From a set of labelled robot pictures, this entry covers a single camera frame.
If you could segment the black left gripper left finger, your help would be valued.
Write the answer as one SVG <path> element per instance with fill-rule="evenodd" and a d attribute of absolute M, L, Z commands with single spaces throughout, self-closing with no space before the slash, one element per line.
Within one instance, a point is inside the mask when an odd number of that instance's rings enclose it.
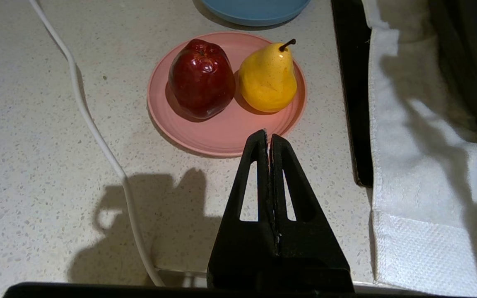
<path fill-rule="evenodd" d="M 257 163 L 258 220 L 240 220 L 249 170 Z M 267 133 L 251 134 L 231 188 L 207 266 L 208 288 L 257 290 L 259 274 L 277 255 Z"/>

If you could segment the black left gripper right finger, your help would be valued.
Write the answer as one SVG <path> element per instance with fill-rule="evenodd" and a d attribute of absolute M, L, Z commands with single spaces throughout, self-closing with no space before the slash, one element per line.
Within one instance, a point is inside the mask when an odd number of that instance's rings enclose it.
<path fill-rule="evenodd" d="M 353 291 L 350 266 L 290 142 L 271 138 L 278 272 L 299 290 Z"/>

